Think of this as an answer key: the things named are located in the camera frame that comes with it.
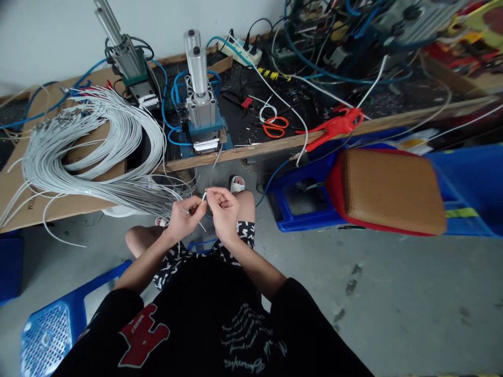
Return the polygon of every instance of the brown cushion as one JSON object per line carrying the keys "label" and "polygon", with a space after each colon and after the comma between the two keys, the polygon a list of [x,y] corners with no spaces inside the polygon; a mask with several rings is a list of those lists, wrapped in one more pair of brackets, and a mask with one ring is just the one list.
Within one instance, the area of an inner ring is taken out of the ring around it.
{"label": "brown cushion", "polygon": [[428,159],[366,149],[343,153],[349,217],[407,231],[445,233],[444,204]]}

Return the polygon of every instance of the hand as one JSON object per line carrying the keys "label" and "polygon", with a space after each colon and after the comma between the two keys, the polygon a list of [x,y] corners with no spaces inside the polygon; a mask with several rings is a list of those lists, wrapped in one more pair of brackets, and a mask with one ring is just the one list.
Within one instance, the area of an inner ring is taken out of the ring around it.
{"label": "hand", "polygon": [[206,189],[208,204],[213,212],[213,224],[216,235],[227,245],[239,240],[236,231],[239,201],[224,187],[210,187]]}
{"label": "hand", "polygon": [[163,237],[177,243],[194,231],[206,213],[207,202],[201,203],[201,198],[191,196],[173,203],[173,211],[168,228],[162,232]]}

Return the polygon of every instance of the black t-shirt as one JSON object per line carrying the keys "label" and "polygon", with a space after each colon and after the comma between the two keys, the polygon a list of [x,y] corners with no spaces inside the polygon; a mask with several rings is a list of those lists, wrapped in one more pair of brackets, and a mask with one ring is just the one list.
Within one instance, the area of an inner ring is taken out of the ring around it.
{"label": "black t-shirt", "polygon": [[271,313],[246,274],[193,259],[144,308],[112,291],[53,376],[372,376],[318,309],[288,279]]}

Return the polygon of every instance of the foot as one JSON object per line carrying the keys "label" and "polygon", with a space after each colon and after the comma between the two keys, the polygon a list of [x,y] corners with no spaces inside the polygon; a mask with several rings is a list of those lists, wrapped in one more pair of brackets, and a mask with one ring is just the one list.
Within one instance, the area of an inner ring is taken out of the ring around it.
{"label": "foot", "polygon": [[235,175],[231,179],[231,194],[241,192],[245,189],[245,180],[238,175]]}
{"label": "foot", "polygon": [[168,225],[169,225],[169,221],[167,221],[165,218],[163,218],[163,217],[156,218],[156,226],[166,228]]}

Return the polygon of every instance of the red print on shirt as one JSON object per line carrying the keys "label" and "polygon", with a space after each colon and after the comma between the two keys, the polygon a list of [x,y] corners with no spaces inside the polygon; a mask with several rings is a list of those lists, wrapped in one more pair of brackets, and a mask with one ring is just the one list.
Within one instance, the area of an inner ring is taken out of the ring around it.
{"label": "red print on shirt", "polygon": [[147,305],[119,334],[126,339],[128,349],[118,367],[141,368],[150,353],[169,337],[169,328],[159,323],[154,329],[155,320],[152,318],[157,310],[155,304]]}

